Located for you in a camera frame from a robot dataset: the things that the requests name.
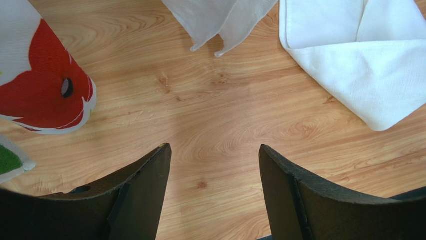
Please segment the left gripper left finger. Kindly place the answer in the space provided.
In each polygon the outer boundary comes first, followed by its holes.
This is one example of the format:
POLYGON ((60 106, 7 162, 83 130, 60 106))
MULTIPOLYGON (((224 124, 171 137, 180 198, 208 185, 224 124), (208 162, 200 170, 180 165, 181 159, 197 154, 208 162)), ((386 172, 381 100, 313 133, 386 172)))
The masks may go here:
POLYGON ((162 144, 141 159, 69 193, 0 191, 3 240, 154 240, 171 168, 162 144))

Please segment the white cloth napkin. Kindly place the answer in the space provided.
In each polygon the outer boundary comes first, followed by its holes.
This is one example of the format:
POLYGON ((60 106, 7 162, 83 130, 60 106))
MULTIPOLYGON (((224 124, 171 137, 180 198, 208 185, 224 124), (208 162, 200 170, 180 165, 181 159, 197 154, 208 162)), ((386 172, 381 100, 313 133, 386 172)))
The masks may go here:
POLYGON ((413 0, 282 0, 279 38, 374 131, 426 102, 426 21, 413 0))

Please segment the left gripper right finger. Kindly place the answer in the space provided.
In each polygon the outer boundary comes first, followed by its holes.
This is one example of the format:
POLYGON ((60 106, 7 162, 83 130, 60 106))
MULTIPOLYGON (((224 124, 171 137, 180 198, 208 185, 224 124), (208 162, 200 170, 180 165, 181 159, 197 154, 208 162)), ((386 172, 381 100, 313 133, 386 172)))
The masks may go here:
POLYGON ((390 198, 335 184, 289 161, 268 145, 259 166, 275 240, 423 240, 426 190, 390 198))

